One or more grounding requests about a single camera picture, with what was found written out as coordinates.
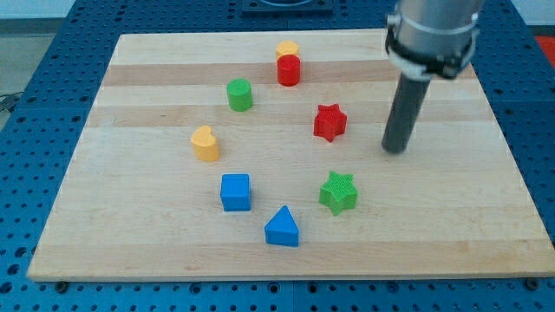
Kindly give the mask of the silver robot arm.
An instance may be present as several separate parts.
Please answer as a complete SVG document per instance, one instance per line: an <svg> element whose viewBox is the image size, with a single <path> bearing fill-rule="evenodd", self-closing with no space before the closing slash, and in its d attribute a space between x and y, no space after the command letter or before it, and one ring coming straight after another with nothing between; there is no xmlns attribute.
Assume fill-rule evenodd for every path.
<svg viewBox="0 0 555 312"><path fill-rule="evenodd" d="M389 60L413 81L454 79L476 49L483 0L400 0L386 17Z"/></svg>

